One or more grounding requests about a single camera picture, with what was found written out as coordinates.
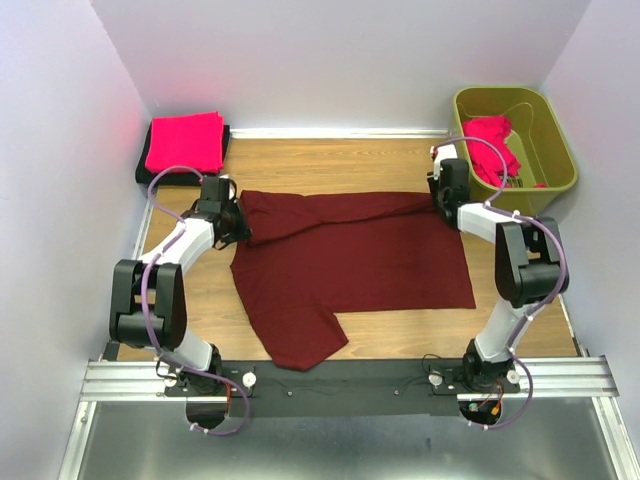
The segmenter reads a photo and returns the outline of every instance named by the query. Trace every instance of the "wooden table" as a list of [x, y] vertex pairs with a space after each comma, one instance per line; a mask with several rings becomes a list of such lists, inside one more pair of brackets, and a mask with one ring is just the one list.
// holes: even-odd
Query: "wooden table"
[[[428, 191], [431, 168], [428, 139], [233, 140], [225, 161], [240, 190], [300, 194], [370, 191]], [[183, 212], [197, 188], [162, 187], [158, 200]], [[154, 211], [145, 251], [174, 227]], [[425, 353], [461, 356], [485, 326], [498, 298], [493, 280], [493, 246], [470, 235], [463, 243], [476, 310], [406, 310], [338, 314], [349, 344], [332, 358], [407, 358]], [[200, 257], [185, 278], [189, 326], [214, 343], [223, 359], [260, 360], [269, 356], [253, 332], [236, 292], [229, 265], [235, 246]], [[556, 301], [538, 317], [522, 340], [522, 356], [575, 356], [563, 310]], [[123, 346], [121, 360], [150, 354]]]

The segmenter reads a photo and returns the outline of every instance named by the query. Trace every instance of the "red folded cloth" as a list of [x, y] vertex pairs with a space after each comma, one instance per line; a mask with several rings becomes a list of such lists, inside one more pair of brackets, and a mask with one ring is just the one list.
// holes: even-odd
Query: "red folded cloth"
[[[507, 117], [479, 117], [469, 120], [462, 125], [464, 134], [471, 137], [480, 137], [488, 141], [498, 149], [507, 162], [507, 173], [511, 177], [518, 175], [520, 162], [511, 153], [509, 147], [504, 143], [511, 133], [511, 122]], [[476, 175], [484, 182], [494, 187], [502, 184], [504, 167], [500, 158], [486, 145], [480, 142], [467, 142], [471, 164]]]
[[224, 118], [217, 112], [154, 118], [145, 167], [152, 173], [174, 165], [217, 173], [222, 169], [223, 129]]
[[253, 234], [231, 271], [278, 366], [307, 370], [345, 346], [336, 312], [475, 308], [460, 234], [428, 194], [245, 190], [240, 204]]

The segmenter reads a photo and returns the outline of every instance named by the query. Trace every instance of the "pink folded fabric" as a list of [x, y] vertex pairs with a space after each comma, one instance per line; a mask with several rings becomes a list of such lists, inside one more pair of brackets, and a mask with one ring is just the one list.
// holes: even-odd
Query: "pink folded fabric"
[[[469, 120], [462, 125], [464, 134], [480, 137], [491, 143], [502, 154], [507, 162], [507, 173], [510, 177], [518, 175], [520, 162], [505, 144], [505, 139], [511, 133], [511, 122], [507, 117], [480, 117]], [[480, 142], [467, 142], [471, 164], [476, 175], [484, 182], [494, 187], [502, 184], [504, 168], [500, 158], [489, 147]]]
[[152, 173], [175, 165], [217, 173], [222, 169], [223, 129], [224, 118], [217, 112], [154, 118], [145, 167]]

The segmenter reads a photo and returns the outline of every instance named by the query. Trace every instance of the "wooden tabletop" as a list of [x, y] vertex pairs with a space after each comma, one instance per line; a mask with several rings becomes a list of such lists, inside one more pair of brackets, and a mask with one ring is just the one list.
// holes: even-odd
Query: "wooden tabletop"
[[[371, 191], [426, 192], [431, 168], [428, 139], [233, 140], [225, 172], [240, 190], [317, 194]], [[158, 201], [176, 212], [198, 197], [195, 187], [161, 187]], [[154, 211], [145, 251], [175, 226]], [[338, 314], [349, 344], [333, 355], [411, 358], [426, 353], [459, 357], [485, 326], [498, 298], [493, 246], [462, 236], [473, 284], [475, 310], [403, 310]], [[247, 320], [229, 265], [235, 245], [200, 257], [185, 277], [189, 327], [218, 346], [224, 359], [268, 359]], [[562, 308], [556, 301], [538, 315], [518, 348], [522, 356], [575, 356]], [[148, 359], [123, 346], [121, 360]]]

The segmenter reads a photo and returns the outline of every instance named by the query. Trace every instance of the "laundry basket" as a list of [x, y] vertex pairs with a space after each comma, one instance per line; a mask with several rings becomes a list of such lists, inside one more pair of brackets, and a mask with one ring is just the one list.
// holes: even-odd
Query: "laundry basket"
[[[477, 117], [504, 115], [512, 132], [506, 144], [521, 164], [516, 177], [508, 178], [504, 192], [493, 205], [537, 215], [558, 195], [573, 186], [577, 171], [560, 127], [547, 100], [522, 87], [470, 87], [453, 99], [454, 135], [462, 135], [462, 124]], [[471, 157], [466, 142], [456, 145], [458, 156]], [[471, 170], [471, 198], [483, 201], [497, 191]], [[534, 188], [545, 184], [545, 188]]]

